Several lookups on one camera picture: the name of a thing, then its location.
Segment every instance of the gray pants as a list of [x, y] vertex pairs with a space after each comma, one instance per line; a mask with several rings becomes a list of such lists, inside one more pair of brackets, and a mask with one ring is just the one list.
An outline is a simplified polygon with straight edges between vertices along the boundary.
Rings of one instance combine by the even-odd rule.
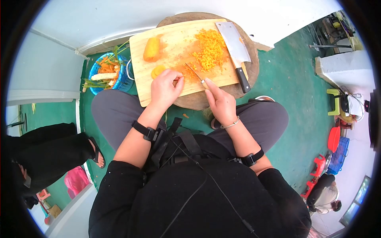
[[[143, 110], [136, 96], [112, 89], [101, 91], [91, 103], [94, 120], [115, 151], [132, 128], [131, 123], [138, 119]], [[256, 101], [240, 105], [237, 115], [265, 153], [279, 140], [288, 124], [287, 111], [277, 102]], [[160, 120], [158, 127], [166, 129], [165, 122]], [[207, 136], [236, 156], [233, 142], [224, 129], [217, 129]]]

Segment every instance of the knee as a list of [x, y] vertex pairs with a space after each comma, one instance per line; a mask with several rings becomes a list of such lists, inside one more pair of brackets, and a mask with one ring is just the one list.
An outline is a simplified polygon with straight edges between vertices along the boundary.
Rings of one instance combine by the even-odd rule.
[[277, 125], [278, 130], [285, 131], [288, 125], [288, 113], [284, 106], [278, 102], [260, 102], [262, 111], [266, 116], [265, 119]]
[[137, 97], [119, 90], [103, 90], [100, 91], [91, 102], [91, 113], [94, 119], [104, 117], [109, 110], [117, 109], [120, 104], [129, 101], [139, 100]]

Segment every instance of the bracelet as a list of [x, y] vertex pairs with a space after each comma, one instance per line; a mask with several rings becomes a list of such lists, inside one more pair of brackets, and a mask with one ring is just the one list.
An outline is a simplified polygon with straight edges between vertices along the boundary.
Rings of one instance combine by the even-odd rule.
[[226, 128], [229, 128], [231, 126], [234, 126], [235, 124], [237, 124], [239, 122], [239, 116], [237, 116], [237, 121], [233, 122], [233, 124], [229, 125], [229, 126], [220, 126], [221, 129], [226, 129]]

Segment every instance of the person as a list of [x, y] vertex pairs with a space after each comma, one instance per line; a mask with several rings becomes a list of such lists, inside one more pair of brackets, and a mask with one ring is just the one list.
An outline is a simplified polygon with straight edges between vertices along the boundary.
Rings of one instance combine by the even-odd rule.
[[340, 211], [341, 201], [339, 189], [336, 186], [333, 174], [323, 174], [307, 197], [307, 206], [310, 212], [326, 214], [330, 211]]
[[[90, 212], [91, 238], [307, 237], [305, 203], [265, 155], [286, 129], [286, 110], [256, 100], [236, 108], [205, 81], [223, 128], [208, 135], [175, 133], [178, 119], [166, 130], [162, 116], [184, 86], [179, 72], [166, 69], [152, 82], [146, 108], [122, 91], [94, 97], [94, 120], [116, 154]], [[156, 129], [167, 133], [157, 149]]]
[[65, 173], [91, 159], [100, 168], [105, 162], [94, 138], [77, 134], [74, 123], [43, 126], [20, 137], [6, 136], [16, 186], [28, 208], [33, 197]]

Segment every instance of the diced carrot pile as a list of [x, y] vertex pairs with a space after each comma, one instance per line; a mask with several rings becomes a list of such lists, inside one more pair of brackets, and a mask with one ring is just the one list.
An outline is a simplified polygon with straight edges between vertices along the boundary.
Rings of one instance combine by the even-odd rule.
[[201, 51], [194, 52], [192, 55], [196, 58], [196, 62], [201, 65], [201, 72], [210, 71], [217, 65], [222, 66], [226, 61], [223, 58], [223, 52], [227, 48], [221, 34], [216, 30], [202, 29], [195, 37], [200, 41]]
[[[185, 77], [187, 75], [189, 75], [190, 77], [192, 77], [194, 75], [193, 71], [186, 65], [186, 64], [183, 64], [182, 65], [184, 67], [185, 70], [182, 71], [182, 75]], [[189, 66], [192, 67], [193, 70], [197, 70], [197, 67], [195, 64], [193, 64], [193, 62], [191, 61], [189, 63]]]

